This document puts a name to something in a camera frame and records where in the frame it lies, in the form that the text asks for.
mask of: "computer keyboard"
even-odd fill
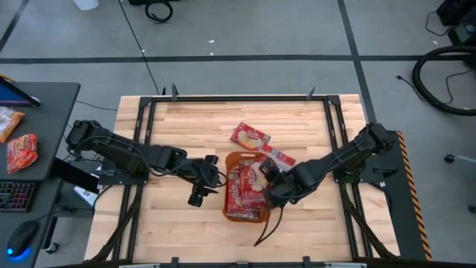
[[[0,181],[0,213],[28,212],[38,182],[3,182]]]

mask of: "chair wheel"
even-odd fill
[[[50,243],[50,246],[46,249],[46,253],[53,254],[55,253],[60,245],[58,243]]]
[[[453,155],[445,156],[445,162],[451,164],[452,162],[454,162],[454,156]]]

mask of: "gray floor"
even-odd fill
[[[0,36],[19,6],[0,1]],[[441,0],[344,0],[360,55],[421,55],[450,45],[424,29],[428,12]],[[350,55],[337,0],[182,0],[174,17],[154,25],[139,7],[124,7],[147,56],[320,54]],[[436,16],[429,27],[443,32]],[[79,11],[72,1],[30,0],[6,46],[5,58],[139,57],[117,1]],[[395,76],[410,79],[414,62],[363,62],[377,119],[405,135],[433,257],[476,263],[476,165],[443,161],[447,153],[476,157],[476,119],[442,114],[423,103]],[[175,83],[181,94],[360,93],[352,61],[221,61],[150,63],[158,87]],[[466,67],[432,62],[422,70],[428,88],[448,98],[445,76]],[[0,73],[23,81],[74,81],[79,100],[117,107],[121,95],[153,95],[143,63],[0,64]],[[454,103],[475,107],[473,73],[450,80]],[[75,119],[95,119],[113,128],[115,113],[82,104]],[[59,156],[65,156],[64,145]],[[80,262],[90,220],[61,220],[55,255],[42,252],[38,267]]]

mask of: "wooden tabletop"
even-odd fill
[[[358,95],[340,95],[349,139],[365,126]],[[114,132],[132,138],[139,96],[122,97]],[[148,108],[144,113],[144,141]],[[332,110],[336,124],[337,116]],[[324,105],[316,101],[159,103],[155,108],[151,144],[180,147],[188,157],[217,155],[225,172],[225,157],[243,150],[229,141],[239,122],[270,135],[270,145],[298,162],[319,159],[332,151]],[[384,193],[360,185],[367,223],[395,255],[399,254]],[[192,185],[176,177],[151,176],[144,189],[134,262],[274,262],[350,261],[351,254],[338,185],[328,174],[318,190],[296,205],[287,205],[277,231],[253,247],[264,223],[232,223],[222,215],[224,188],[204,198],[201,208],[187,204]],[[114,186],[97,202],[85,259],[96,255],[117,226],[123,186]],[[274,211],[270,226],[277,222]],[[354,222],[358,248],[364,249]],[[126,255],[123,236],[121,257]]]

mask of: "blue light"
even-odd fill
[[[31,254],[31,248],[28,247],[20,256],[16,256],[16,257],[8,256],[8,259],[10,259],[13,262],[21,262],[21,261],[24,261],[26,258],[28,258],[30,254]]]

